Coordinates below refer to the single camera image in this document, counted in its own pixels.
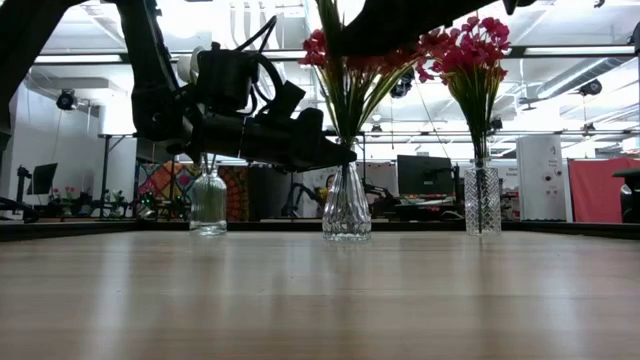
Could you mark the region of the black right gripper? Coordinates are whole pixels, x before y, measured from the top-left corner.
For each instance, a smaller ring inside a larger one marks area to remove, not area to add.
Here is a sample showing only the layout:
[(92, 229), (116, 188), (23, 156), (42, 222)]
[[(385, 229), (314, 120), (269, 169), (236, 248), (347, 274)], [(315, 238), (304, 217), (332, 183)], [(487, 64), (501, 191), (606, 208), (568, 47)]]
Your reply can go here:
[(366, 0), (362, 11), (333, 38), (331, 51), (342, 56), (383, 55), (427, 31), (429, 0)]

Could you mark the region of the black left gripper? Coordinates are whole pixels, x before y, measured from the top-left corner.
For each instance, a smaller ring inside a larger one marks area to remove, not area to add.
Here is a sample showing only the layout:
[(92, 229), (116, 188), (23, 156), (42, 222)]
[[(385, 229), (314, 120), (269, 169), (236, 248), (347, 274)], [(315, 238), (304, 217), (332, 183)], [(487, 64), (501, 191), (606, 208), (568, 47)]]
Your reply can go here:
[(293, 112), (305, 92), (287, 81), (254, 117), (208, 111), (193, 128), (192, 144), (201, 152), (215, 153), (304, 172), (348, 164), (357, 159), (348, 144), (331, 142), (321, 134), (322, 114), (307, 109)]

